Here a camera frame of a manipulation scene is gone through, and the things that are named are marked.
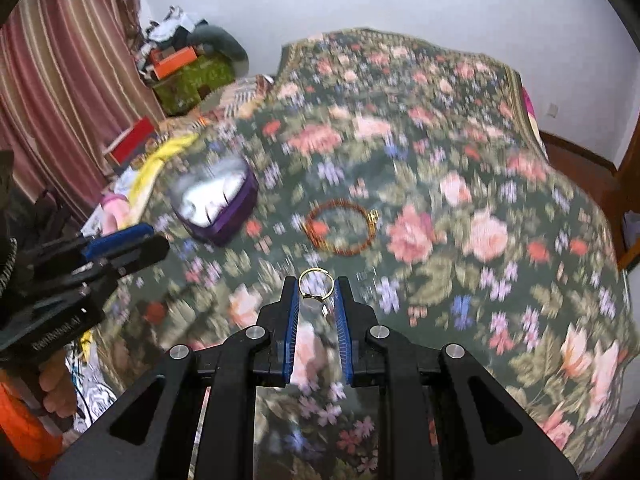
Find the person's hand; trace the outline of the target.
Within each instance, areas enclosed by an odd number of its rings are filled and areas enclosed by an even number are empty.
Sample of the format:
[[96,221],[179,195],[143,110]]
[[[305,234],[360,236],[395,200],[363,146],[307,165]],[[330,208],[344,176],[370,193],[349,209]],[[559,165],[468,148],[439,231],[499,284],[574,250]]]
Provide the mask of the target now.
[[67,351],[61,349],[40,365],[39,383],[46,394],[42,404],[50,414],[62,418],[74,416],[77,396],[65,359]]

